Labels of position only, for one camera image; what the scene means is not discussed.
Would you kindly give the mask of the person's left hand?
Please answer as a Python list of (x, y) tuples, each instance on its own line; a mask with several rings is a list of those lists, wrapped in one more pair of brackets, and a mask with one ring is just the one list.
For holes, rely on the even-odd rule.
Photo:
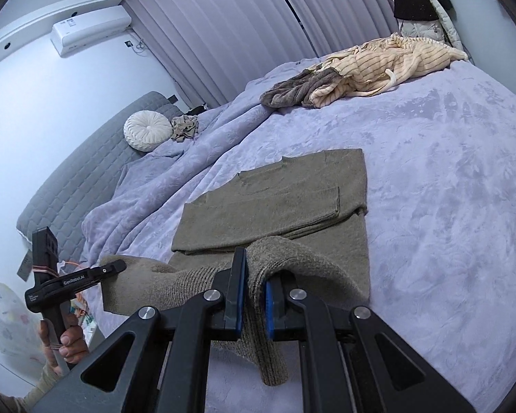
[[(74, 314), (68, 314), (65, 317), (67, 330), (59, 338), (61, 345), (58, 348), (58, 353), (61, 356), (61, 361), (65, 363), (76, 364), (89, 354), (87, 343), (85, 342), (84, 331), (78, 325), (78, 319)], [(62, 376), (63, 371), (56, 360), (56, 355), (51, 347), (49, 332), (46, 321), (40, 321), (39, 337), (43, 344), (43, 353), (46, 357), (47, 363), (52, 370), (58, 375)]]

